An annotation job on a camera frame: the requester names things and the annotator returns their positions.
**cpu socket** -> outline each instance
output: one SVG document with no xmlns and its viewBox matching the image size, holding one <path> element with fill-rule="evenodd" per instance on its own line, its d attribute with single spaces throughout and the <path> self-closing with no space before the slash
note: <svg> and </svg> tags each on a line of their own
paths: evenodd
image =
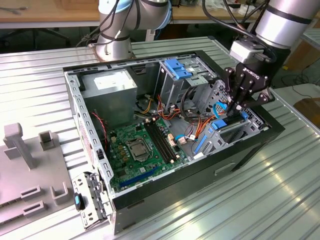
<svg viewBox="0 0 320 240">
<path fill-rule="evenodd" d="M 126 144 L 135 161 L 145 162 L 149 158 L 150 151 L 143 138 L 136 138 L 136 139 L 130 140 Z"/>
</svg>

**motherboard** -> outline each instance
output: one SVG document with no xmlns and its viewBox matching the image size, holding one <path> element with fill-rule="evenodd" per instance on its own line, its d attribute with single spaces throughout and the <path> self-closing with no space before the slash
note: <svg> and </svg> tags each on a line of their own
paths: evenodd
<svg viewBox="0 0 320 240">
<path fill-rule="evenodd" d="M 138 185 L 188 161 L 164 121 L 146 119 L 109 131 L 108 159 L 114 172 L 114 191 Z"/>
</svg>

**wooden table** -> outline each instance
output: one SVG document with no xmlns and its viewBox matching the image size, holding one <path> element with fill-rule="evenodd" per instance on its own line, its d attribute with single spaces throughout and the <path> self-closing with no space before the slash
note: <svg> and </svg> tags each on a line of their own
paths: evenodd
<svg viewBox="0 0 320 240">
<path fill-rule="evenodd" d="M 53 27 L 87 27 L 99 25 L 99 12 L 97 10 L 64 10 L 59 0 L 1 0 L 0 7 L 18 8 L 26 6 L 27 10 L 21 15 L 0 10 L 0 29 L 18 28 L 53 28 Z M 226 22 L 231 18 L 224 9 L 214 9 L 210 13 Z M 173 7 L 172 24 L 212 23 L 202 11 L 200 6 Z"/>
</svg>

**expansion slot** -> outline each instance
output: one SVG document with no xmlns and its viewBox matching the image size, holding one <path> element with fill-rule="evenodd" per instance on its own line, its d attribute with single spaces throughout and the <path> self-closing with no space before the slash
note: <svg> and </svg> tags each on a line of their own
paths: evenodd
<svg viewBox="0 0 320 240">
<path fill-rule="evenodd" d="M 126 181 L 123 181 L 123 182 L 120 182 L 120 187 L 125 187 L 125 186 L 128 186 L 130 184 L 134 184 L 138 181 L 140 181 L 141 179 L 144 179 L 144 178 L 147 178 L 147 177 L 150 177 L 154 174 L 154 172 L 158 169 L 159 167 L 155 167 L 154 169 L 150 170 L 150 171 L 147 171 L 139 176 L 135 176 L 129 180 L 126 180 Z"/>
<path fill-rule="evenodd" d="M 177 159 L 175 153 L 171 149 L 170 145 L 163 137 L 162 133 L 158 129 L 158 126 L 155 121 L 146 122 L 144 127 L 149 134 L 150 138 L 152 139 L 153 143 L 155 144 L 156 148 L 160 152 L 164 162 L 166 164 L 172 163 Z"/>
</svg>

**circuit chip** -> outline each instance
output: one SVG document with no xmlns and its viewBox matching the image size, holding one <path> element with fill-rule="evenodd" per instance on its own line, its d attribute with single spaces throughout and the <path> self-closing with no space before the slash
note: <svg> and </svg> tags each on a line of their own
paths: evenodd
<svg viewBox="0 0 320 240">
<path fill-rule="evenodd" d="M 146 154 L 146 149 L 142 143 L 133 145 L 130 149 L 136 158 L 140 157 L 143 154 Z"/>
<path fill-rule="evenodd" d="M 124 169 L 122 169 L 122 170 L 118 171 L 116 174 L 118 175 L 118 177 L 123 177 L 127 173 L 126 173 L 126 171 Z"/>
<path fill-rule="evenodd" d="M 144 162 L 150 156 L 146 142 L 142 138 L 131 140 L 127 145 L 135 161 Z"/>
</svg>

